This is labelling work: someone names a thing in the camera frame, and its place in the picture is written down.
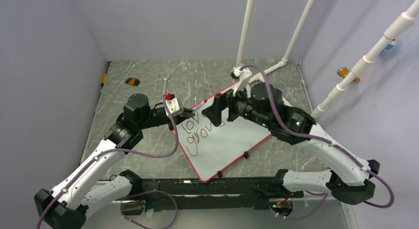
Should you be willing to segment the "white marker pen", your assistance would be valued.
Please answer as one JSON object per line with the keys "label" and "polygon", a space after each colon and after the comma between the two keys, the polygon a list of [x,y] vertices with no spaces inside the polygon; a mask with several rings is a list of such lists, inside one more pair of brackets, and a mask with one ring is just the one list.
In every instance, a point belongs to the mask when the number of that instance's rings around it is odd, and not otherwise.
{"label": "white marker pen", "polygon": [[191,107],[192,113],[196,113],[199,109],[201,109],[206,103],[207,99],[204,99],[201,103],[197,104],[195,107]]}

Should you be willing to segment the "pink framed whiteboard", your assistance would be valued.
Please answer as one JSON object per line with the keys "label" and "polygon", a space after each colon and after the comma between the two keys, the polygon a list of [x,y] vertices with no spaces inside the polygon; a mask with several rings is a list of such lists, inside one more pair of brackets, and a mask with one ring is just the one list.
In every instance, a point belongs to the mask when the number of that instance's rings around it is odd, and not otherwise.
{"label": "pink framed whiteboard", "polygon": [[226,169],[243,157],[245,151],[252,150],[270,136],[266,128],[243,118],[228,122],[227,109],[222,111],[221,125],[215,127],[202,114],[202,110],[212,104],[214,96],[205,98],[207,103],[195,117],[177,125],[179,146],[202,182],[217,176],[218,171]]}

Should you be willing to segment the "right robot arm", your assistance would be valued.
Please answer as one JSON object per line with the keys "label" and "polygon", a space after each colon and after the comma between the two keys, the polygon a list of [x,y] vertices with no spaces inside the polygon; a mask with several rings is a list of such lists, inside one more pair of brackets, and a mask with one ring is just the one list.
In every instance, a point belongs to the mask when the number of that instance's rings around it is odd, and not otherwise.
{"label": "right robot arm", "polygon": [[[267,87],[271,89],[273,101],[285,126],[297,133],[286,132],[276,120],[270,106]],[[218,127],[222,123],[222,112],[227,110],[229,122],[246,119],[265,127],[271,136],[303,149],[322,161],[327,170],[320,172],[295,172],[279,169],[267,194],[284,197],[302,191],[330,193],[335,199],[357,205],[373,198],[376,185],[372,175],[362,168],[378,173],[380,164],[376,160],[361,160],[352,153],[345,154],[332,146],[332,138],[307,112],[285,105],[282,92],[271,84],[259,83],[250,93],[232,90],[218,93],[212,104],[202,114]]]}

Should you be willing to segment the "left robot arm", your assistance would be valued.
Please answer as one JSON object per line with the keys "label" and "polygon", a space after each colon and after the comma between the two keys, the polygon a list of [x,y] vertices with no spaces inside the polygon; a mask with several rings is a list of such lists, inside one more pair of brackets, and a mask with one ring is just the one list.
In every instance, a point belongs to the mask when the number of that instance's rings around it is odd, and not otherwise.
{"label": "left robot arm", "polygon": [[134,147],[143,139],[144,129],[167,125],[176,130],[178,124],[194,117],[195,112],[183,107],[170,93],[164,94],[155,108],[149,105],[146,95],[131,95],[123,112],[88,158],[53,189],[36,193],[34,201],[39,214],[36,227],[46,223],[53,229],[80,229],[89,217],[112,201],[138,198],[142,178],[130,170],[102,186],[97,186],[97,182],[114,164],[135,153]]}

